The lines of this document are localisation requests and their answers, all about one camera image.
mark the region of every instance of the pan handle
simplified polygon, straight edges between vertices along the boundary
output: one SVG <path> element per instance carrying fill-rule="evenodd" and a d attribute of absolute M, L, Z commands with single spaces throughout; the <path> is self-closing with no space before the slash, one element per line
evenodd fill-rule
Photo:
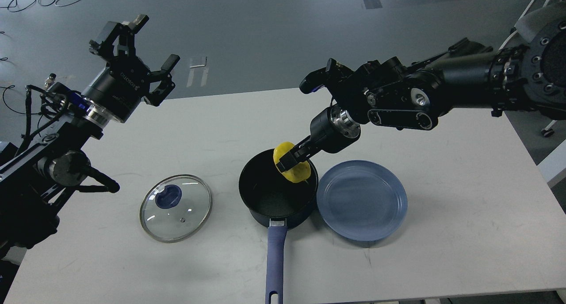
<path fill-rule="evenodd" d="M 283 304 L 283 249 L 287 225 L 285 221 L 271 221 L 267 229 L 267 279 L 265 280 L 265 304 Z M 277 294 L 277 303 L 271 296 Z"/>

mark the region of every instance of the blue plate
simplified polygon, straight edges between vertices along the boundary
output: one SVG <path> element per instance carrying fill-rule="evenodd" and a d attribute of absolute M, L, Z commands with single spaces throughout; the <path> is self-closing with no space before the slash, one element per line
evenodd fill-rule
<path fill-rule="evenodd" d="M 338 163 L 320 179 L 317 203 L 324 221 L 342 237 L 377 241 L 403 223 L 407 194 L 385 167 L 363 160 Z"/>

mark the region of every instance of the chair wheel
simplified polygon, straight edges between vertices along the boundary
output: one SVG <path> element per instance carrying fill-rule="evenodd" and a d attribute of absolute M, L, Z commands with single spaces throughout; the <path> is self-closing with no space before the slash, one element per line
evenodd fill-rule
<path fill-rule="evenodd" d="M 540 131 L 540 134 L 542 134 L 542 136 L 543 136 L 544 138 L 548 138 L 548 137 L 554 135 L 554 129 L 552 129 L 552 128 L 550 128 L 550 129 L 542 129 L 542 130 Z"/>

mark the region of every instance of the screw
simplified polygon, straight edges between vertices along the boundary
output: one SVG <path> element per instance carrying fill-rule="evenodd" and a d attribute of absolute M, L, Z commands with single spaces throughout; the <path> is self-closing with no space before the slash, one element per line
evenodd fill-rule
<path fill-rule="evenodd" d="M 51 135 L 47 135 L 47 136 L 43 137 L 43 141 L 44 141 L 44 142 L 49 142 L 49 141 L 51 141 L 51 140 L 53 140 L 53 139 L 55 139 L 55 138 L 56 138 L 55 135 L 51 134 Z"/>
<path fill-rule="evenodd" d="M 426 98 L 422 94 L 416 94 L 415 101 L 421 106 L 424 106 L 426 104 Z"/>
<path fill-rule="evenodd" d="M 375 106 L 375 96 L 374 96 L 374 94 L 368 94 L 367 103 L 370 104 L 371 106 Z"/>

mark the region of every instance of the black saucepan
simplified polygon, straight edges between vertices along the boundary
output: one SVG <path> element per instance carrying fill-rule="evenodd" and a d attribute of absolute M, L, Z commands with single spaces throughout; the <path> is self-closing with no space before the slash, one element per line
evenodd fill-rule
<path fill-rule="evenodd" d="M 283 246 L 288 229 L 303 223 L 317 205 L 318 175 L 313 163 L 311 176 L 291 183 L 273 163 L 273 149 L 253 157 L 240 175 L 239 191 L 251 215 L 267 231 L 267 278 L 265 304 L 283 304 Z"/>

